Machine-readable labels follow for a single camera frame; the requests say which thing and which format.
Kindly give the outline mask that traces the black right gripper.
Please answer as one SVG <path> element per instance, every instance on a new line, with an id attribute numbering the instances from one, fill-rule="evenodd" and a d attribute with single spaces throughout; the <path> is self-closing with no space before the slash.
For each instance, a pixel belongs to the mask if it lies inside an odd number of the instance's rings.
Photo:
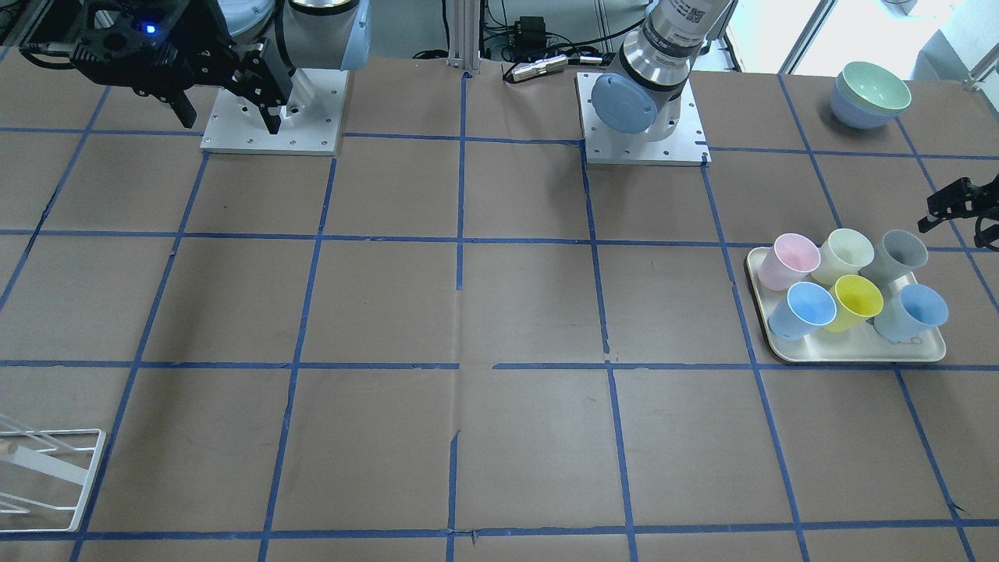
<path id="1" fill-rule="evenodd" d="M 71 64 L 97 84 L 129 87 L 166 103 L 185 129 L 195 85 L 225 84 L 259 111 L 268 134 L 281 128 L 293 85 L 271 39 L 234 49 L 215 1 L 85 1 Z"/>

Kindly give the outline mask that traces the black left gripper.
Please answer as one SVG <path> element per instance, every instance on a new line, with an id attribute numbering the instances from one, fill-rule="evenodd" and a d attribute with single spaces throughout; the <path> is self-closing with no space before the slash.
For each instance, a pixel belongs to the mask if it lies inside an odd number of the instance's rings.
<path id="1" fill-rule="evenodd" d="M 974 242 L 979 248 L 998 252 L 998 176 L 978 185 L 970 178 L 958 178 L 926 199 L 927 214 L 917 222 L 927 233 L 941 222 L 975 219 Z"/>

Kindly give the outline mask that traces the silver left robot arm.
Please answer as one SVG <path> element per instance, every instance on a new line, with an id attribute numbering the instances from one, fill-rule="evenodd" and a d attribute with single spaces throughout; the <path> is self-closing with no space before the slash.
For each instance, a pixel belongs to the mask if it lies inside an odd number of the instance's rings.
<path id="1" fill-rule="evenodd" d="M 709 33 L 731 9 L 729 1 L 652 1 L 645 18 L 624 33 L 609 70 L 589 95 L 597 118 L 627 139 L 659 141 L 672 134 L 688 85 Z M 902 114 L 912 101 L 903 79 L 870 62 L 849 62 L 836 76 L 832 107 L 845 126 L 867 130 Z M 962 177 L 927 198 L 918 228 L 973 219 L 973 242 L 997 250 L 997 181 Z"/>

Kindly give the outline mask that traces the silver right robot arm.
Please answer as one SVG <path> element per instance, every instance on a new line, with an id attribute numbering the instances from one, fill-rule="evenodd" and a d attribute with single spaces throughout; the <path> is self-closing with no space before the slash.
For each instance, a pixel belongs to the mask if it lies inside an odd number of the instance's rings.
<path id="1" fill-rule="evenodd" d="M 219 1 L 53 1 L 48 14 L 56 24 L 41 52 L 96 84 L 158 99 L 186 128 L 197 117 L 186 92 L 217 86 L 276 134 L 296 71 L 359 68 L 367 57 L 360 1 L 268 1 L 238 32 Z"/>

